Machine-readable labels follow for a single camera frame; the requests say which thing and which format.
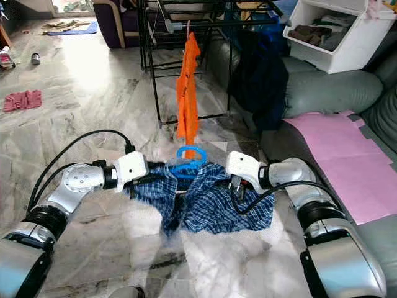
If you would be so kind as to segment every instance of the orange towel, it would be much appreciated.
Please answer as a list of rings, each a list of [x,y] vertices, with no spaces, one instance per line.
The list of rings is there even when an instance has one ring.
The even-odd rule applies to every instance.
[[[186,145],[194,144],[194,137],[199,130],[199,114],[197,112],[196,88],[194,71],[197,67],[196,58],[200,55],[200,48],[193,32],[185,44],[182,71],[176,82],[178,100],[178,137],[185,138]],[[193,158],[194,151],[186,151],[185,158]]]

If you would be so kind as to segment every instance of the doorway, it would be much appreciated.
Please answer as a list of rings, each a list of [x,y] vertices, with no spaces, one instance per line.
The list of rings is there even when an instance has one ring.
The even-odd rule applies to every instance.
[[[54,17],[93,16],[94,7],[91,0],[49,0]]]

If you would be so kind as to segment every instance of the blue mat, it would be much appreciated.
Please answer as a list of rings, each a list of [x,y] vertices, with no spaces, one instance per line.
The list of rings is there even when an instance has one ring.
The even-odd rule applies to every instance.
[[[68,30],[65,32],[49,32],[47,35],[74,35],[74,34],[94,34],[97,33],[97,22],[91,22],[87,30]]]

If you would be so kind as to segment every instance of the pink paper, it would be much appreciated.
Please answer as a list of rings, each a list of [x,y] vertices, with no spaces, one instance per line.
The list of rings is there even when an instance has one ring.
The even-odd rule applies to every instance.
[[[391,160],[361,134],[357,124],[340,114],[304,114],[284,120],[302,133],[357,224],[397,214],[397,173]]]

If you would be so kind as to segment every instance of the black metal rack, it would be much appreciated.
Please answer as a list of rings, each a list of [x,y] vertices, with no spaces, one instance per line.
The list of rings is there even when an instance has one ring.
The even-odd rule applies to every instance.
[[[224,13],[234,14],[236,12],[265,12],[274,11],[279,17],[283,15],[282,11],[271,1],[261,1],[263,5],[256,8],[239,8],[236,3],[253,2],[249,0],[138,0],[138,20],[139,20],[139,43],[142,70],[149,70],[153,82],[154,99],[156,101],[156,112],[161,127],[164,124],[176,123],[176,120],[163,121],[159,110],[158,92],[156,87],[156,78],[165,76],[178,76],[178,74],[157,75],[159,71],[177,70],[182,67],[182,60],[167,63],[153,63],[153,50],[160,48],[183,48],[186,41],[186,30],[193,31],[197,43],[202,48],[200,63],[203,63],[207,49],[212,41],[228,40],[229,41],[229,81],[232,75],[232,56],[233,41],[222,31],[226,27],[233,33],[235,28],[243,28],[250,25],[274,24],[273,19],[264,20],[223,20],[219,16]],[[149,8],[149,4],[155,4],[156,8]],[[197,10],[167,10],[169,4],[201,4],[206,9]],[[196,18],[197,14],[204,15],[203,18]],[[230,109],[230,95],[228,94],[226,112]],[[203,115],[199,119],[214,118],[226,114]]]

